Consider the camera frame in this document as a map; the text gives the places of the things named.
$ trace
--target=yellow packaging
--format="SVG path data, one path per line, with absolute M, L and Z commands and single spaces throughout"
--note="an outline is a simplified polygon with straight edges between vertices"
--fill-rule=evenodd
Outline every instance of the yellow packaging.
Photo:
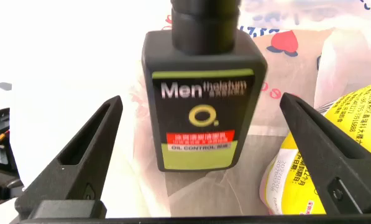
M 371 152 L 371 85 L 318 111 Z M 272 214 L 325 214 L 291 134 L 282 143 L 264 176 L 260 197 Z

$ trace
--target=black bottle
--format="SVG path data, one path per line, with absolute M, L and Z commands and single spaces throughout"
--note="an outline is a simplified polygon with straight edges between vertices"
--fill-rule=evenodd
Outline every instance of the black bottle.
M 239 0 L 172 6 L 172 30 L 149 32 L 142 52 L 158 168 L 228 169 L 239 159 L 267 63 L 237 30 Z

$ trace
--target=red heart print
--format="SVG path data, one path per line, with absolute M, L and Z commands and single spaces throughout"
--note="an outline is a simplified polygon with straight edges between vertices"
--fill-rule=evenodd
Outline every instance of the red heart print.
M 291 31 L 276 33 L 271 39 L 272 47 L 294 53 L 298 49 L 298 41 L 295 33 Z

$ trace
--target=black cap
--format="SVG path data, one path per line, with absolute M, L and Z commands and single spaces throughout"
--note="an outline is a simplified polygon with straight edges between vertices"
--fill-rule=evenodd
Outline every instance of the black cap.
M 173 45 L 187 54 L 231 51 L 240 0 L 172 0 Z

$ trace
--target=yellow o logo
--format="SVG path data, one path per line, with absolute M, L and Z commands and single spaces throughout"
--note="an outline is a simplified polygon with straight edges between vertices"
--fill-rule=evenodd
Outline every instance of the yellow o logo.
M 200 121 L 200 120 L 196 119 L 196 115 L 200 112 L 209 113 L 209 118 L 204 120 L 204 121 Z M 193 124 L 197 127 L 206 127 L 206 126 L 209 126 L 212 123 L 214 123 L 214 125 L 217 126 L 218 121 L 216 121 L 216 116 L 217 116 L 216 110 L 212 106 L 210 106 L 210 105 L 198 105 L 198 106 L 195 106 L 194 108 L 192 108 L 192 110 L 190 111 L 189 119 L 190 119 L 191 124 Z

